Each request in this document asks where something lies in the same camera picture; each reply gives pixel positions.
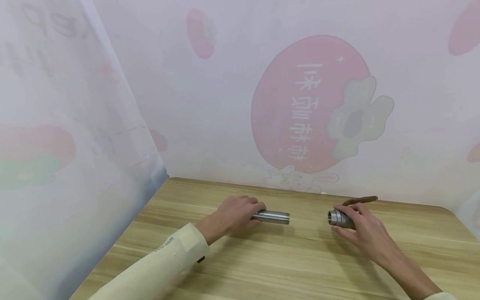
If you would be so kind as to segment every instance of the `wooden table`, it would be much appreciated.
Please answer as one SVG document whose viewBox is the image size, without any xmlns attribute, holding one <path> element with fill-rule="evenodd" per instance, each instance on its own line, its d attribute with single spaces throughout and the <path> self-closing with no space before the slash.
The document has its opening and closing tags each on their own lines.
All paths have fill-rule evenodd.
<svg viewBox="0 0 480 300">
<path fill-rule="evenodd" d="M 228 195 L 244 194 L 289 212 L 290 225 L 264 223 L 222 238 L 169 299 L 408 299 L 383 269 L 330 230 L 327 211 L 345 198 L 185 179 L 162 185 L 71 299 L 87 299 L 177 229 L 213 212 Z M 459 300 L 478 299 L 480 243 L 451 212 L 367 205 L 437 285 Z"/>
</svg>

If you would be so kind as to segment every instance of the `cartoon bunny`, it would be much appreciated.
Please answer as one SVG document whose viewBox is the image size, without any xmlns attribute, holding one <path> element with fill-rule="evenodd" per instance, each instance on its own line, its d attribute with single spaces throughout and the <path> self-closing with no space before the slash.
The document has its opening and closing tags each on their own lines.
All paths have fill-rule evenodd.
<svg viewBox="0 0 480 300">
<path fill-rule="evenodd" d="M 288 165 L 283 169 L 270 169 L 268 171 L 270 178 L 265 178 L 264 183 L 276 188 L 301 192 L 321 193 L 319 186 L 321 181 L 335 183 L 338 181 L 338 175 L 333 173 L 315 173 L 307 174 L 295 171 L 295 166 Z"/>
</svg>

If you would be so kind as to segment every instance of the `stainless steel pipe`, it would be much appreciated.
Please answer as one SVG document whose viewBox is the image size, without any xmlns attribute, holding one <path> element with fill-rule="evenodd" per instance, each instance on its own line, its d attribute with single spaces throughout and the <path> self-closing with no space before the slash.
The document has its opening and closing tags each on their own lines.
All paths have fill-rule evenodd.
<svg viewBox="0 0 480 300">
<path fill-rule="evenodd" d="M 282 212 L 274 212 L 271 210 L 261 210 L 252 216 L 252 219 L 260 220 L 267 223 L 290 224 L 290 214 Z"/>
<path fill-rule="evenodd" d="M 328 224 L 332 226 L 335 225 L 343 228 L 355 229 L 355 223 L 353 223 L 352 219 L 338 209 L 328 212 Z"/>
</svg>

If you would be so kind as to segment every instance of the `beige sleeve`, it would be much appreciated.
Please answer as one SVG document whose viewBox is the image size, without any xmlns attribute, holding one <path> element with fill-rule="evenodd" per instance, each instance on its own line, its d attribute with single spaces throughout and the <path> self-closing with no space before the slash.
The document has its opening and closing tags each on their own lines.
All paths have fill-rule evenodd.
<svg viewBox="0 0 480 300">
<path fill-rule="evenodd" d="M 456 300 L 456 298 L 448 293 L 438 293 L 427 297 L 425 300 Z"/>
<path fill-rule="evenodd" d="M 153 300 L 168 293 L 205 256 L 208 245 L 198 229 L 188 224 L 104 285 L 90 300 Z"/>
</svg>

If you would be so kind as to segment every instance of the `wall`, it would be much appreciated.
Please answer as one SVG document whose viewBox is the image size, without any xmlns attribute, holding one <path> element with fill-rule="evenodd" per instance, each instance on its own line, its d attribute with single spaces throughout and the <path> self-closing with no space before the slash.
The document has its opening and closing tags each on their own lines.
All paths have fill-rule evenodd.
<svg viewBox="0 0 480 300">
<path fill-rule="evenodd" d="M 170 176 L 453 212 L 479 190 L 478 0 L 96 4 Z"/>
<path fill-rule="evenodd" d="M 91 1 L 0 1 L 0 299 L 67 299 L 166 173 Z"/>
</svg>

